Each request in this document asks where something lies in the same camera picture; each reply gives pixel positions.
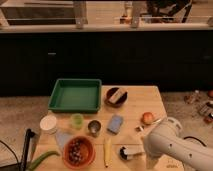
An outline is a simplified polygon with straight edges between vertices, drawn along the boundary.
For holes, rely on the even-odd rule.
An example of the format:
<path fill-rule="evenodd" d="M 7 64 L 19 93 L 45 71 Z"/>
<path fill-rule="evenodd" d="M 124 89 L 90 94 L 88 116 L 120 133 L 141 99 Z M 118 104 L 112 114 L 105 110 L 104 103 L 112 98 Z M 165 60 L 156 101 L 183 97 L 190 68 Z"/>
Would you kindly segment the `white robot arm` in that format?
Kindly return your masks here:
<path fill-rule="evenodd" d="M 180 138 L 181 123 L 166 117 L 144 137 L 146 155 L 158 159 L 171 156 L 197 171 L 213 171 L 213 149 Z"/>

